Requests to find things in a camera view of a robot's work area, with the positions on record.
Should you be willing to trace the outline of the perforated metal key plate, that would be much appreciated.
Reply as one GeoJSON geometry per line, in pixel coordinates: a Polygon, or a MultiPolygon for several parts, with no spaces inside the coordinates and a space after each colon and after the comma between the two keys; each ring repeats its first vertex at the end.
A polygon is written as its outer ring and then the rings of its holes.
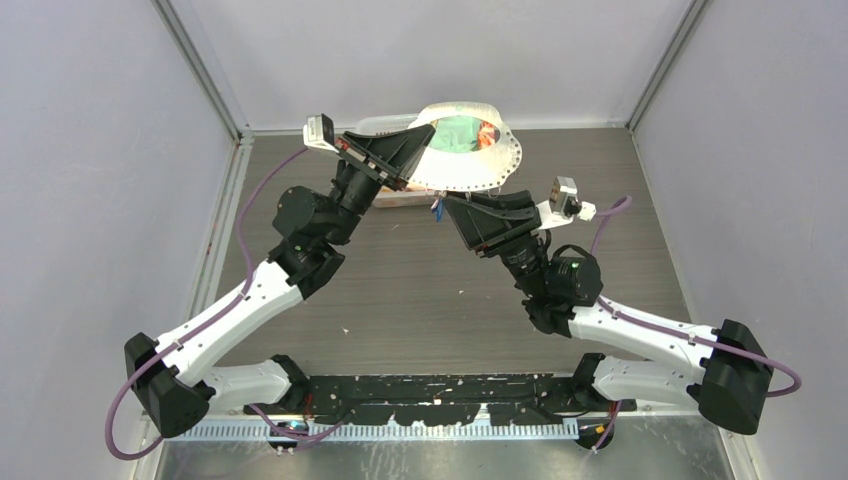
{"type": "Polygon", "coordinates": [[[411,183],[434,191],[472,192],[501,187],[522,162],[521,143],[499,110],[487,103],[454,101],[431,104],[421,110],[410,128],[449,116],[472,116],[500,130],[498,142],[470,153],[447,153],[427,146],[411,183]]]}

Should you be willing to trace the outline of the blue plastic key tag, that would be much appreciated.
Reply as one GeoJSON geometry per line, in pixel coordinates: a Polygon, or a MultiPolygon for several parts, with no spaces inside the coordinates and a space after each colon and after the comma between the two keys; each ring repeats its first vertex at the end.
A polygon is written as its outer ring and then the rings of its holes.
{"type": "Polygon", "coordinates": [[[441,222],[444,213],[444,204],[441,198],[436,199],[430,208],[431,213],[434,215],[437,222],[441,222]]]}

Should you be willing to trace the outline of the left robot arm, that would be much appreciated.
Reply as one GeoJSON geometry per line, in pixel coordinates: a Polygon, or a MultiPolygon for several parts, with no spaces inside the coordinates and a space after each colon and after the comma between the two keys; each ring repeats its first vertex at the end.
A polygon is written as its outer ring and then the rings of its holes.
{"type": "Polygon", "coordinates": [[[135,395],[164,438],[179,436],[215,408],[272,404],[298,412],[307,389],[295,365],[276,358],[255,365],[220,367],[220,359],[260,326],[327,285],[344,262],[347,244],[382,189],[422,183],[445,200],[488,203],[488,191],[519,166],[523,150],[512,132],[492,120],[472,130],[460,151],[441,147],[440,120],[383,134],[336,133],[324,115],[303,127],[306,149],[336,160],[328,193],[304,186],[285,190],[273,228],[280,242],[245,280],[181,326],[150,337],[139,333],[124,347],[126,390],[135,395]]]}

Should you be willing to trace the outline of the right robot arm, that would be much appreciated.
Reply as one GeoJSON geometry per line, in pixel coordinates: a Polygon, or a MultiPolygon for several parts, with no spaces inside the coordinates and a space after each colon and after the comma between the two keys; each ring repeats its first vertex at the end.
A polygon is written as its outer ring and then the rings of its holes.
{"type": "Polygon", "coordinates": [[[758,431],[776,364],[751,330],[730,319],[718,328],[674,321],[603,297],[593,253],[573,244],[550,248],[551,229],[581,216],[578,200],[449,192],[440,204],[468,250],[501,260],[538,331],[636,355],[584,355],[570,385],[577,406],[648,400],[694,408],[737,434],[758,431]]]}

